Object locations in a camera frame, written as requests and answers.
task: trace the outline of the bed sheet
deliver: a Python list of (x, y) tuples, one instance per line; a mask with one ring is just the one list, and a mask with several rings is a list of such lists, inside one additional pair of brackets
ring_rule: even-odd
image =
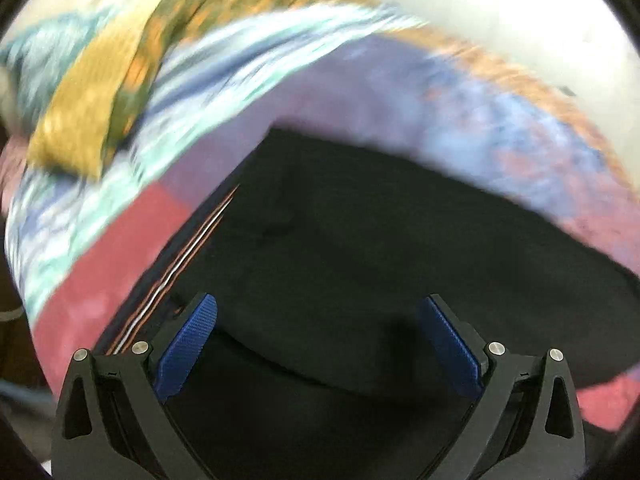
[[(482, 78), (450, 44), (369, 36), (389, 20), (392, 28), (409, 23), (389, 10), (378, 10), (377, 22), (367, 12), (347, 24), (344, 16), (320, 20), (311, 30), (305, 16), (261, 35), (261, 20), (282, 22), (275, 13), (176, 48), (103, 182), (30, 170), (12, 208), (7, 251), (22, 290), (35, 291), (34, 341), (55, 390), (71, 353), (94, 346), (169, 238), (276, 120), (341, 132), (343, 142), (507, 196), (640, 272), (636, 197), (600, 137), (549, 106), (559, 97), (540, 104), (511, 80)], [(127, 348), (135, 329), (127, 326), (114, 352)], [(582, 392), (583, 413), (615, 427), (624, 407), (615, 416), (590, 409), (602, 399), (622, 406), (621, 396), (635, 398), (636, 377)]]

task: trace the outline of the metal screw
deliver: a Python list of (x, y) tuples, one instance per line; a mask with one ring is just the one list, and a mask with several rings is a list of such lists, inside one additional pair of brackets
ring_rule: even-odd
[(549, 357), (551, 357), (554, 361), (562, 361), (562, 359), (564, 359), (562, 352), (556, 348), (552, 348), (551, 350), (549, 350)]
[(138, 355), (145, 353), (147, 350), (149, 350), (149, 343), (146, 341), (138, 341), (131, 347), (131, 351)]
[(74, 353), (74, 361), (84, 361), (88, 355), (89, 352), (87, 352), (84, 348), (76, 350), (76, 352)]
[(493, 343), (489, 343), (489, 352), (491, 352), (494, 355), (502, 355), (504, 354), (504, 345), (502, 343), (498, 343), (497, 341), (494, 341)]

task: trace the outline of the white stripe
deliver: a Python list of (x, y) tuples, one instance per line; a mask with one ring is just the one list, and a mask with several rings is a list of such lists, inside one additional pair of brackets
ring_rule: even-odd
[(118, 343), (118, 345), (116, 346), (116, 349), (113, 351), (114, 354), (117, 354), (120, 352), (120, 350), (122, 350), (122, 347), (124, 346), (125, 341), (127, 341), (127, 339), (129, 339), (129, 336), (131, 335), (131, 333), (133, 332), (133, 329), (135, 329), (135, 327), (138, 325), (138, 323), (140, 322), (140, 320), (145, 317), (145, 314), (148, 312), (149, 308), (151, 307), (151, 304), (154, 302), (154, 300), (158, 297), (158, 294), (164, 290), (164, 288), (167, 286), (167, 284), (171, 281), (171, 278), (174, 276), (176, 270), (182, 265), (182, 263), (185, 261), (185, 259), (189, 256), (189, 254), (191, 254), (191, 252), (193, 251), (194, 247), (200, 242), (200, 240), (202, 240), (202, 238), (204, 237), (205, 234), (207, 234), (207, 231), (209, 230), (209, 228), (216, 222), (216, 220), (220, 217), (220, 215), (222, 214), (222, 212), (226, 209), (226, 206), (229, 205), (229, 203), (231, 202), (231, 199), (233, 197), (229, 197), (228, 200), (226, 201), (226, 203), (224, 203), (222, 205), (222, 207), (220, 208), (220, 211), (217, 212), (217, 214), (207, 223), (206, 227), (203, 229), (203, 231), (200, 233), (200, 235), (193, 241), (193, 243), (189, 246), (189, 248), (184, 252), (184, 254), (182, 255), (182, 257), (180, 258), (180, 260), (174, 265), (174, 267), (171, 269), (171, 271), (169, 272), (169, 274), (166, 276), (166, 278), (164, 279), (164, 281), (158, 286), (158, 288), (156, 289), (156, 291), (153, 293), (153, 295), (151, 296), (151, 298), (149, 298), (149, 300), (146, 302), (145, 307), (142, 309), (142, 311), (140, 311), (140, 313), (136, 316), (136, 319), (133, 320), (133, 323), (131, 324), (131, 326), (129, 327), (129, 329), (127, 330), (127, 332), (125, 333), (125, 335), (122, 337), (122, 339), (120, 340), (120, 342)]

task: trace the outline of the white wall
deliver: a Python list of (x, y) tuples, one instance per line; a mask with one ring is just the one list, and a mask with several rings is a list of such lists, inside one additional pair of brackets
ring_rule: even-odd
[(567, 87), (640, 184), (640, 60), (603, 0), (387, 0)]

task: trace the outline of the blue gripper pad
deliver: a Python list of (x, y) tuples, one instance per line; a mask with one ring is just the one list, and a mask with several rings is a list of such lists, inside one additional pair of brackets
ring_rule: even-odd
[(216, 298), (207, 294), (162, 355), (158, 362), (154, 390), (163, 404), (182, 389), (216, 325), (217, 317)]
[(421, 328), (452, 386), (459, 395), (478, 400), (482, 394), (481, 367), (471, 350), (431, 298), (424, 299), (418, 310)]

